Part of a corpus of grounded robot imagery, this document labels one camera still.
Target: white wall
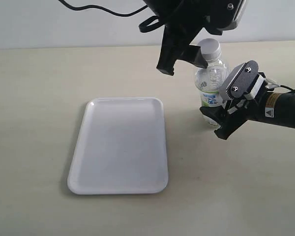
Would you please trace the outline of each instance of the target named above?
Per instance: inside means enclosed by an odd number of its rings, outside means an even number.
[[[120,13],[144,5],[141,0],[68,1],[99,4]],[[58,0],[0,0],[0,48],[160,44],[163,29],[146,34],[138,30],[138,24],[151,15],[147,9],[120,18],[92,9],[74,12]],[[208,36],[202,31],[197,40]],[[295,0],[250,0],[239,27],[217,38],[221,42],[295,40]]]

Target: bottle cap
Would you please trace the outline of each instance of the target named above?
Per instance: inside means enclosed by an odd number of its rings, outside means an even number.
[[[198,44],[201,47],[201,54],[207,61],[215,61],[221,56],[221,45],[213,38],[201,40]]]

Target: beige table surface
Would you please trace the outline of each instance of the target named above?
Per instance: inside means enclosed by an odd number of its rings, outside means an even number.
[[[223,44],[234,67],[295,87],[295,42]],[[246,123],[219,140],[193,67],[156,69],[159,47],[0,50],[0,236],[295,236],[295,130]],[[66,187],[85,104],[155,96],[169,184],[160,194],[75,196]]]

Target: yellow warning label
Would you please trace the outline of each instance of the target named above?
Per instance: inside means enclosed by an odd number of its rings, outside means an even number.
[[[281,95],[282,95],[281,93],[273,93],[273,94],[271,94],[270,97],[266,101],[265,107],[267,107],[267,108],[274,108],[277,99]]]

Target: white tray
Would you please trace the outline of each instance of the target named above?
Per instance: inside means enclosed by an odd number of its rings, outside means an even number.
[[[88,103],[68,187],[76,194],[151,194],[168,182],[163,104],[156,98]]]

